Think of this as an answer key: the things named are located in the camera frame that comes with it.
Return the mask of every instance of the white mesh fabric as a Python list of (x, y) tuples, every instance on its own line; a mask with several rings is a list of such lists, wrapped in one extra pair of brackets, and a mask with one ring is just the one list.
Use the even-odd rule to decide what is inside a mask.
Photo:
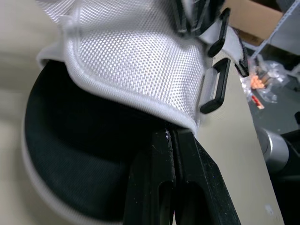
[(78, 56), (94, 82), (117, 85), (194, 118), (205, 72), (203, 49), (177, 37), (171, 10), (167, 0), (84, 1)]
[(171, 0), (38, 2), (60, 23), (63, 58), (79, 87), (196, 133), (203, 42), (178, 36)]
[(59, 23), (61, 15), (70, 13), (75, 0), (36, 0), (36, 2), (55, 23)]

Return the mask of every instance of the black plastic buckle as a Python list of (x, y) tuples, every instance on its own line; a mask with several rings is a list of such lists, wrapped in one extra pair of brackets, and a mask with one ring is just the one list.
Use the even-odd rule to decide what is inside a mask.
[(188, 34), (188, 28), (187, 28), (187, 17), (184, 13), (182, 2), (181, 0), (172, 0), (171, 2), (173, 6), (177, 31), (178, 33), (184, 36)]
[(213, 68), (216, 69), (218, 73), (220, 73), (219, 80), (217, 83), (216, 96), (213, 100), (205, 103), (200, 107), (201, 113), (203, 114), (211, 113), (216, 109), (218, 109), (223, 104), (225, 98), (225, 90), (226, 90), (229, 67), (230, 67), (230, 59), (228, 58), (224, 58), (220, 60), (213, 66)]
[(209, 57), (214, 57), (216, 54), (218, 54), (221, 51), (221, 49), (224, 46), (228, 21), (229, 21), (229, 15), (230, 15), (230, 8), (224, 9), (224, 11), (220, 15), (220, 20), (222, 20), (222, 26), (219, 34), (219, 40), (216, 41), (208, 50), (207, 55)]
[(241, 38), (239, 38), (239, 41), (243, 49), (243, 59), (239, 60), (239, 64), (235, 64), (235, 67), (242, 77), (247, 77), (249, 76), (248, 54)]

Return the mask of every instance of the gray strap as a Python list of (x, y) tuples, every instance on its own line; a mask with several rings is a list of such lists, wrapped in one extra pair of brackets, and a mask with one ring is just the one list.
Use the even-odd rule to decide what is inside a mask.
[[(213, 45), (219, 39), (221, 25), (222, 21), (217, 19), (214, 24), (199, 36), (199, 39), (209, 46)], [(229, 26), (227, 28), (226, 39), (222, 50), (235, 62), (240, 74), (243, 77), (248, 76), (246, 52), (243, 49), (243, 45), (240, 42), (238, 35)]]

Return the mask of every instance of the beige table surface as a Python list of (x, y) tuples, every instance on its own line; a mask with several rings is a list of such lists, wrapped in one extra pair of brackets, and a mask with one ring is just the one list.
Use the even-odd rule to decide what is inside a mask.
[[(39, 74), (35, 56), (56, 39), (55, 25), (34, 0), (1, 0), (0, 31), (0, 225), (70, 225), (36, 194), (20, 151), (21, 120)], [(198, 140), (218, 164), (242, 225), (282, 225), (234, 67), (225, 103), (206, 118)]]

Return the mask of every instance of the metal shelf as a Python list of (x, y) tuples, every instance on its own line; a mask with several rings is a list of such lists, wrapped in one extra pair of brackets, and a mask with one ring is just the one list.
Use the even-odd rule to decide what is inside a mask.
[(286, 19), (292, 14), (292, 12), (297, 8), (299, 5), (300, 0), (295, 0), (295, 2), (289, 7), (289, 9), (286, 11), (286, 13), (282, 16), (280, 21), (278, 22), (276, 28), (273, 30), (271, 35), (267, 40), (264, 40), (259, 46), (254, 46), (249, 43), (244, 42), (244, 45), (246, 48), (249, 48), (254, 51), (251, 58), (255, 59), (257, 55), (260, 53), (260, 51), (268, 44), (271, 40), (271, 38), (274, 36), (274, 34), (278, 31), (278, 29), (281, 27), (281, 25), (286, 21)]

